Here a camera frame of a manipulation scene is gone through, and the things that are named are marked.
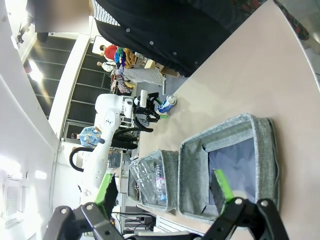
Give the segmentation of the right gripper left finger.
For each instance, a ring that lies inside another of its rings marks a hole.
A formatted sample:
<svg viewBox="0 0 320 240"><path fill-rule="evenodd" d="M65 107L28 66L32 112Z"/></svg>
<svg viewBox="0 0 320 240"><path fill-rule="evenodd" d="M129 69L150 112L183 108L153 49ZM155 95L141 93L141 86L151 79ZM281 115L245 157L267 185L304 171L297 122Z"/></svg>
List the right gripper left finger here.
<svg viewBox="0 0 320 240"><path fill-rule="evenodd" d="M122 240L123 235L111 223L112 210L118 196L113 174L107 173L97 195L98 202L87 202L76 209L61 205L48 222L45 240L79 240L93 233L96 240Z"/></svg>

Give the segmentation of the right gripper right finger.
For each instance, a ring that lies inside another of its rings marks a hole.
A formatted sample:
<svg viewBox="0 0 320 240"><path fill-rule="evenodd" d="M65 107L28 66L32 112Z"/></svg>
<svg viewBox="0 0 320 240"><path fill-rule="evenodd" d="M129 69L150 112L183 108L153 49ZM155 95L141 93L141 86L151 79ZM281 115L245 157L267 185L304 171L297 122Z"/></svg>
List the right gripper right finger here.
<svg viewBox="0 0 320 240"><path fill-rule="evenodd" d="M221 169L211 172L209 189L212 193L217 217L203 240L229 240L237 228L248 229L255 240L288 240L289 236L278 209L269 198L256 203L233 191Z"/></svg>

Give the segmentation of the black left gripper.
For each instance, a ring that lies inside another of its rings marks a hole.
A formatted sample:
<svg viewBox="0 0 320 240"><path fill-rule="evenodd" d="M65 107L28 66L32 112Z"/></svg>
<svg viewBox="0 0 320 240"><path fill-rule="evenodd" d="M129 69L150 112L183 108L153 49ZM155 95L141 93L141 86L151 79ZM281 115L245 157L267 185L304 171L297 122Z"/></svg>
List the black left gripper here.
<svg viewBox="0 0 320 240"><path fill-rule="evenodd" d="M167 119L167 114L158 114L156 111L155 102L162 105L163 102L159 98L158 92L148 93L146 98L146 107L140 104L141 96L133 99L133 113L138 115L145 115L148 122L157 123L160 119Z"/></svg>

